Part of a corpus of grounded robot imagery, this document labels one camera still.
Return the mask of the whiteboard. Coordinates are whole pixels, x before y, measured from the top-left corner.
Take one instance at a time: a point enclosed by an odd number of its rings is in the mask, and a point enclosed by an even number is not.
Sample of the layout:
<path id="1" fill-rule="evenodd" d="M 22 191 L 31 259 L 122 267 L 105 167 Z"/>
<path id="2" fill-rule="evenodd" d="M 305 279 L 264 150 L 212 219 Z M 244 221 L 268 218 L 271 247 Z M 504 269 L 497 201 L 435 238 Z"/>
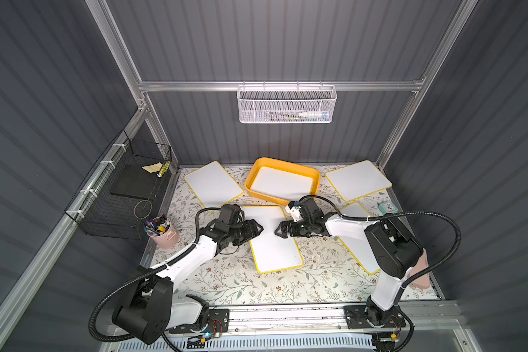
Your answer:
<path id="1" fill-rule="evenodd" d="M 325 176 L 346 202 L 392 187 L 392 182 L 368 160 L 332 170 Z"/>
<path id="2" fill-rule="evenodd" d="M 255 266 L 260 274 L 301 268 L 304 259 L 294 238 L 281 238 L 274 231 L 286 220 L 283 209 L 278 205 L 242 206 L 246 218 L 254 219 L 262 233 L 252 239 L 251 246 Z"/>
<path id="3" fill-rule="evenodd" d="M 213 161 L 184 176 L 204 208 L 218 208 L 243 195 L 243 189 L 218 162 Z"/>
<path id="4" fill-rule="evenodd" d="M 250 189 L 266 196 L 292 201 L 310 194 L 313 184 L 312 177 L 261 167 Z"/>

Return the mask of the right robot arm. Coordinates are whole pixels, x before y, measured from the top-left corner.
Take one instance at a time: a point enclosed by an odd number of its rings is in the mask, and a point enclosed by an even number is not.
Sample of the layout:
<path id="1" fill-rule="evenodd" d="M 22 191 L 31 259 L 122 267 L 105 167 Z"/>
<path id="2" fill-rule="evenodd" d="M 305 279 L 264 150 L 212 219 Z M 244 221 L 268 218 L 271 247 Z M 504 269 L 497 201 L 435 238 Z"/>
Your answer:
<path id="1" fill-rule="evenodd" d="M 398 302 L 413 267 L 424 249 L 396 215 L 390 218 L 332 215 L 326 220 L 282 221 L 274 230 L 280 238 L 313 236 L 356 240 L 360 254 L 381 270 L 362 317 L 372 327 L 383 327 L 400 315 Z"/>

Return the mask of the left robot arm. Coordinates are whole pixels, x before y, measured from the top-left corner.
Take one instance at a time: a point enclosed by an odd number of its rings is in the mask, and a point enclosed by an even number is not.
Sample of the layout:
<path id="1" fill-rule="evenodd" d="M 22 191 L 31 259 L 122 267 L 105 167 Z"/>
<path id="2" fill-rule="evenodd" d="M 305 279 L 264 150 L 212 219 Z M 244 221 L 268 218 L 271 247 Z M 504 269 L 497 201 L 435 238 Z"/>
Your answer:
<path id="1" fill-rule="evenodd" d="M 234 225 L 211 221 L 198 230 L 198 242 L 155 267 L 151 277 L 123 288 L 111 322 L 146 344 L 179 326 L 204 330 L 209 321 L 208 303 L 192 295 L 175 299 L 177 286 L 224 248 L 240 246 L 262 231 L 263 226 L 253 219 Z"/>

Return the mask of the right whiteboard under arm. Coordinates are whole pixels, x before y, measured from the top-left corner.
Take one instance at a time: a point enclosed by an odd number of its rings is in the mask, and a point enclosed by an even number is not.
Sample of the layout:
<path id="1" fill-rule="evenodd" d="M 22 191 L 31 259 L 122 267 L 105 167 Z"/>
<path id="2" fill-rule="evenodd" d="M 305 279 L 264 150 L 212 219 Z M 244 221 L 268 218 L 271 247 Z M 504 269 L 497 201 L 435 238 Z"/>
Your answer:
<path id="1" fill-rule="evenodd" d="M 347 216 L 368 217 L 370 213 L 359 203 L 353 202 L 341 209 L 342 213 Z M 354 259 L 369 275 L 377 274 L 380 270 L 374 254 L 369 246 L 365 235 L 361 239 L 348 237 L 339 237 L 346 248 L 352 254 Z"/>

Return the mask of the yellow plastic storage box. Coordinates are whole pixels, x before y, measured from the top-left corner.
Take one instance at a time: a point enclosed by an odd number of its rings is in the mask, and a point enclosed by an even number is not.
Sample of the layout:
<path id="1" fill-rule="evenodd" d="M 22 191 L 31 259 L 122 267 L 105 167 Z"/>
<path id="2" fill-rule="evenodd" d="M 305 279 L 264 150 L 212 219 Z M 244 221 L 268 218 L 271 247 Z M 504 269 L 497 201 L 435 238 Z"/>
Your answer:
<path id="1" fill-rule="evenodd" d="M 321 173 L 312 167 L 274 158 L 258 158 L 244 182 L 251 197 L 287 205 L 303 196 L 317 194 Z"/>

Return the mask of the floral table mat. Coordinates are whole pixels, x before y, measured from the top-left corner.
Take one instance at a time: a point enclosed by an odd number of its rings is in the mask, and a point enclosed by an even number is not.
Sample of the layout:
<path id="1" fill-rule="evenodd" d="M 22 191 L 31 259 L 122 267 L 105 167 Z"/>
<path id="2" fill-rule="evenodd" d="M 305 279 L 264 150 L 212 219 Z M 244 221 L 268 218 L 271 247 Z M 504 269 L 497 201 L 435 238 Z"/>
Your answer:
<path id="1" fill-rule="evenodd" d="M 343 209 L 348 204 L 339 197 L 326 173 L 342 165 L 311 165 L 321 173 L 319 195 Z M 163 213 L 169 212 L 171 222 L 180 234 L 178 244 L 169 250 L 156 249 L 150 265 L 173 256 L 194 239 L 196 212 L 204 208 L 184 177 L 197 168 L 183 168 L 177 179 L 172 200 Z M 357 201 L 368 213 L 381 215 L 378 206 L 392 201 L 400 204 L 392 189 L 382 190 Z M 192 295 L 214 306 L 250 304 L 302 304 L 332 302 L 362 302 L 372 293 L 378 274 L 367 274 L 345 244 L 336 238 L 297 238 L 304 265 L 268 274 L 259 274 L 249 243 L 231 255 L 219 255 L 202 264 L 177 286 L 177 295 Z M 441 299 L 430 282 L 422 289 L 411 284 L 402 301 Z"/>

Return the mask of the pink pen cup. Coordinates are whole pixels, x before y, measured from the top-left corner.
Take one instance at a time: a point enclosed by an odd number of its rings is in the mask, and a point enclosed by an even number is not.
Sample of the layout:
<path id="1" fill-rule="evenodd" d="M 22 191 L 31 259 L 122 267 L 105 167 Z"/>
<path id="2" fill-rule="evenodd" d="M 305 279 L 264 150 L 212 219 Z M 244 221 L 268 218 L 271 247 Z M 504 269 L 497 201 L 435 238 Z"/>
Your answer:
<path id="1" fill-rule="evenodd" d="M 146 220 L 143 230 L 161 249 L 171 249 L 179 240 L 178 231 L 164 214 Z"/>

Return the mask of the small mint green clock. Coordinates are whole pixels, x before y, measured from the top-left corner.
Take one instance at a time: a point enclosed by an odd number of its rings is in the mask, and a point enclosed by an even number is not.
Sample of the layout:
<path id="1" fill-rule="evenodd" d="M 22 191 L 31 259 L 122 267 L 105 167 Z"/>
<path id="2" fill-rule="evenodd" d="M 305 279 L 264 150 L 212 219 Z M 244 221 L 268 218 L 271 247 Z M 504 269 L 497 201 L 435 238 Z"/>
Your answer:
<path id="1" fill-rule="evenodd" d="M 392 202 L 386 201 L 378 204 L 378 210 L 383 214 L 396 214 L 400 209 Z"/>

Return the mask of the yellow sticky note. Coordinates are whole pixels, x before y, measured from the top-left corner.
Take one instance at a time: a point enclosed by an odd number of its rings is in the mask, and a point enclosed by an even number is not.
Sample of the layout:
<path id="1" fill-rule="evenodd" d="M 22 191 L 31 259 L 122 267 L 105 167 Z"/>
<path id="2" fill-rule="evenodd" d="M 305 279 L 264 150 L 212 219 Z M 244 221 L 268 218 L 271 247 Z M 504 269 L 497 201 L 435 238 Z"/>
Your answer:
<path id="1" fill-rule="evenodd" d="M 158 173 L 161 171 L 162 167 L 163 167 L 162 163 L 156 163 L 156 164 L 144 166 L 142 167 L 142 169 L 149 173 Z"/>

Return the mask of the markers in white basket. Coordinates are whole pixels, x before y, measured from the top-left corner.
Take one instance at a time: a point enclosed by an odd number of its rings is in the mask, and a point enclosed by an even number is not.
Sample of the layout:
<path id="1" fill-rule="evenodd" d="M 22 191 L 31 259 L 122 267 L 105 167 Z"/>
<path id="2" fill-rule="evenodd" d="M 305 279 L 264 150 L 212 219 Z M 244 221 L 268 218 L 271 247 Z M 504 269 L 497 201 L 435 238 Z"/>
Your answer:
<path id="1" fill-rule="evenodd" d="M 311 122 L 330 123 L 331 117 L 328 111 L 261 111 L 258 118 L 266 122 Z"/>

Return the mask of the pink eraser case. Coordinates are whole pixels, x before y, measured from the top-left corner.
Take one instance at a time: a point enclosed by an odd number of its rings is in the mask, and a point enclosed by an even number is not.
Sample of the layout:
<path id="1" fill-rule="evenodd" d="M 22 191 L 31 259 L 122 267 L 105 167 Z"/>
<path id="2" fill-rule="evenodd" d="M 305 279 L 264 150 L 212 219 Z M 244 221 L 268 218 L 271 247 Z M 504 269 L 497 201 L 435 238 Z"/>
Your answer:
<path id="1" fill-rule="evenodd" d="M 415 274 L 418 274 L 422 270 L 425 270 L 428 267 L 429 265 L 428 265 L 427 252 L 426 250 L 424 250 L 421 257 L 417 261 L 417 264 L 415 265 L 415 267 L 412 268 L 411 277 Z M 417 278 L 410 284 L 410 286 L 418 288 L 418 289 L 423 289 L 423 290 L 429 289 L 431 287 L 429 274 L 424 274 L 421 277 Z"/>

